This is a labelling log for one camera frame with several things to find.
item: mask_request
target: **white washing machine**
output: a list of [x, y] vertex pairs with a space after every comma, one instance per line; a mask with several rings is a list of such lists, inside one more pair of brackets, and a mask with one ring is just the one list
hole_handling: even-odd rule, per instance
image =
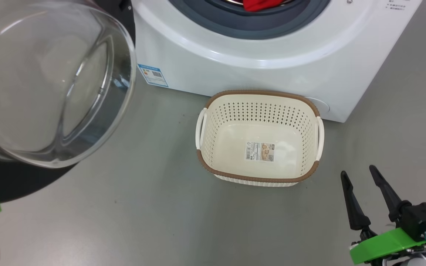
[[421, 0], [132, 0], [138, 67], [150, 84], [212, 96], [306, 96], [345, 122]]

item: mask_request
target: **red cloth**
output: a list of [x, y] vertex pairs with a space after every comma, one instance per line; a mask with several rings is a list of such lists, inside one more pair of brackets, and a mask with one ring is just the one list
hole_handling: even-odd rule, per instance
[[243, 0], [244, 9], [248, 12], [256, 12], [270, 7], [276, 7], [282, 0]]

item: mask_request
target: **gray floor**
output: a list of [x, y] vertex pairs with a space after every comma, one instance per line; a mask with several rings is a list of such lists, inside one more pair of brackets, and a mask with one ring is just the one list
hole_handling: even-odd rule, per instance
[[0, 266], [352, 265], [341, 170], [372, 229], [392, 229], [375, 164], [426, 201], [426, 0], [350, 119], [326, 122], [312, 178], [290, 188], [217, 179], [196, 158], [207, 98], [138, 79], [113, 137], [66, 176], [3, 204]]

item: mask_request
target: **sticker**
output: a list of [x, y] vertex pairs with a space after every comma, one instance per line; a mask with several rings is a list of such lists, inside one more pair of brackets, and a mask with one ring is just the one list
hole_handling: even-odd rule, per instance
[[382, 8], [385, 10], [396, 10], [404, 11], [406, 7], [409, 7], [410, 0], [383, 0]]
[[146, 65], [137, 64], [139, 66], [139, 70], [144, 75], [147, 83], [157, 86], [164, 86], [168, 88], [167, 81], [164, 79], [164, 75], [160, 69], [156, 67], [149, 67]]
[[275, 145], [270, 143], [246, 142], [245, 159], [251, 161], [274, 161]]

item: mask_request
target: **plastic basket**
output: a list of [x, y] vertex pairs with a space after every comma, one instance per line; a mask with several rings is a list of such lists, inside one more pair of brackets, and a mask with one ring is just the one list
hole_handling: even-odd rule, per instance
[[274, 91], [225, 91], [213, 96], [196, 124], [201, 164], [218, 178], [289, 187], [318, 167], [325, 131], [308, 99]]

